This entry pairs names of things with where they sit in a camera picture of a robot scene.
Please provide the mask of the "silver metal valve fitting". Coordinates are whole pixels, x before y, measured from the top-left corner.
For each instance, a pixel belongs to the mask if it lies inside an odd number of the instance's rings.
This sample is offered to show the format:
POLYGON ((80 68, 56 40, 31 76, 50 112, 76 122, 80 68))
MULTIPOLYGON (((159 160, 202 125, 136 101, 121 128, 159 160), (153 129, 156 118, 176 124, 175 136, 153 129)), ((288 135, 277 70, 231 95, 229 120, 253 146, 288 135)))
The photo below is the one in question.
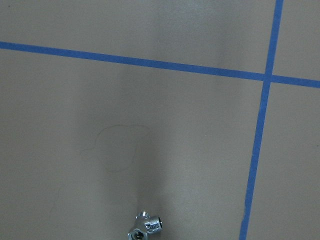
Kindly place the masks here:
POLYGON ((128 231, 129 240, 148 240, 150 235, 157 234, 163 229, 163 223, 158 215, 150 216, 146 211, 139 212, 128 231))

